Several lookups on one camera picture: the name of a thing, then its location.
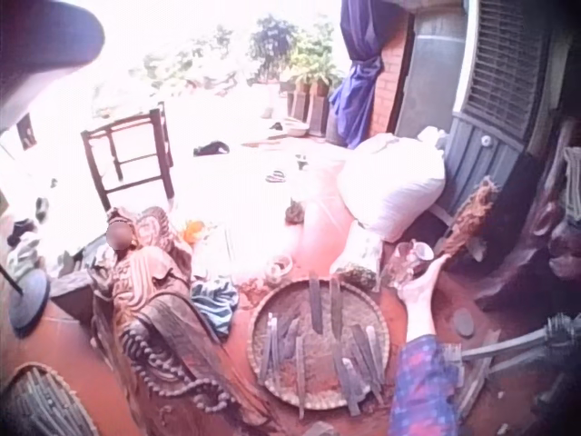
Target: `orange object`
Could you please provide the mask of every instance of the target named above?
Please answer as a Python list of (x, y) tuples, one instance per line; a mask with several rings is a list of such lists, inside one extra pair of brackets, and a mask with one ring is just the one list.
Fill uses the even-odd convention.
[(188, 221), (182, 232), (182, 238), (190, 245), (198, 241), (199, 233), (204, 230), (206, 225), (202, 221)]

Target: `round tray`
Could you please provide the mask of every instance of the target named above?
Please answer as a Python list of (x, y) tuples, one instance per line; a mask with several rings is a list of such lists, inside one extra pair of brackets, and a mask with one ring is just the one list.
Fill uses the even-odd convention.
[[(365, 330), (367, 326), (372, 325), (375, 328), (381, 346), (382, 370), (385, 371), (389, 357), (389, 331), (378, 305), (354, 286), (344, 282), (340, 286), (343, 297), (343, 329), (341, 334), (343, 357), (354, 360), (350, 351), (351, 344), (354, 343), (350, 327), (359, 324)], [(252, 316), (247, 348), (252, 370), (258, 376), (269, 312), (279, 319), (279, 326), (282, 326), (283, 330), (285, 330), (284, 324), (289, 325), (289, 319), (298, 316), (300, 320), (297, 337), (302, 335), (304, 341), (307, 392), (305, 409), (314, 411), (325, 411), (347, 405), (347, 400), (340, 390), (331, 351), (331, 345), (335, 342), (335, 339), (330, 323), (329, 280), (320, 279), (320, 297), (323, 311), (322, 335), (317, 334), (311, 327), (308, 280), (287, 282), (272, 291), (262, 300)], [(283, 331), (279, 332), (280, 350), (285, 348), (284, 333)], [(295, 353), (286, 359), (283, 354), (284, 352), (281, 352), (281, 391), (278, 392), (275, 389), (271, 370), (269, 370), (265, 386), (276, 397), (298, 407), (299, 396), (297, 395)], [(364, 393), (367, 394), (369, 391), (370, 387), (365, 384)]]

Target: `round stand base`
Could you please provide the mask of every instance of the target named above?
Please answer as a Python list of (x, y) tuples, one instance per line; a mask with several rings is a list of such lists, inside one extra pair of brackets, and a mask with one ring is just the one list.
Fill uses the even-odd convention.
[(10, 292), (8, 318), (15, 333), (24, 337), (34, 330), (40, 320), (48, 300), (49, 282), (42, 270), (32, 270), (25, 275), (18, 285), (22, 295), (16, 290)]

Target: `purple curtain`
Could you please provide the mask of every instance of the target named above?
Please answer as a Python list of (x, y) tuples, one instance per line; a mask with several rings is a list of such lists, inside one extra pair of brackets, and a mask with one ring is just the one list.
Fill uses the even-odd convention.
[(337, 115), (339, 135), (350, 149), (367, 136), (375, 81), (383, 68), (381, 49), (401, 11), (384, 0), (342, 0), (341, 33), (353, 63), (330, 103)]

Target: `white bag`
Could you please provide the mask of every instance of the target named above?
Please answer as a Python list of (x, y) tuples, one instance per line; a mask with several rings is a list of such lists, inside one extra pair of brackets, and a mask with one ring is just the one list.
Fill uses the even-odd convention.
[(338, 177), (343, 202), (366, 229), (393, 243), (442, 194), (444, 159), (434, 141), (377, 134)]
[(343, 282), (363, 291), (371, 291), (377, 284), (382, 254), (381, 237), (354, 221), (343, 253), (330, 267), (330, 274), (337, 274)]

